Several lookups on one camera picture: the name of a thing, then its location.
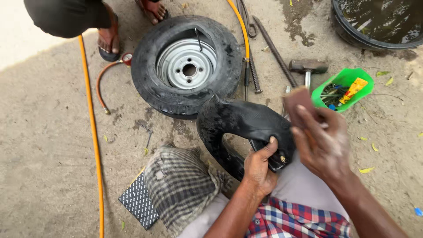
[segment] checkered shirt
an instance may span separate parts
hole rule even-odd
[[[350,223],[340,214],[270,197],[260,204],[246,238],[349,238]]]

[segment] gray trousers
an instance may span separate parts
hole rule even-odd
[[[292,163],[278,172],[277,185],[271,196],[287,202],[336,212],[349,220],[349,216],[333,192],[320,178],[311,173],[295,152]],[[212,226],[229,199],[220,193],[204,211],[191,222],[178,238],[200,238]]]

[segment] black rubber bucket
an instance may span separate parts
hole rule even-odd
[[[410,42],[393,44],[377,41],[357,31],[344,17],[338,0],[332,0],[331,17],[336,32],[346,42],[367,50],[405,50],[423,44],[423,34]]]

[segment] red gauge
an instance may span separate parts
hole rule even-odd
[[[122,56],[122,60],[123,60],[124,64],[126,64],[127,66],[131,66],[132,54],[131,53],[125,53]]]

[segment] hand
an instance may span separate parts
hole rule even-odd
[[[258,195],[261,200],[272,192],[276,186],[277,175],[268,168],[267,159],[277,150],[277,139],[271,136],[269,143],[261,150],[254,152],[252,149],[244,161],[245,183],[251,191]]]
[[[301,163],[324,182],[348,177],[349,138],[344,117],[328,108],[316,109],[327,123],[323,128],[304,106],[297,106],[305,129],[292,128]]]

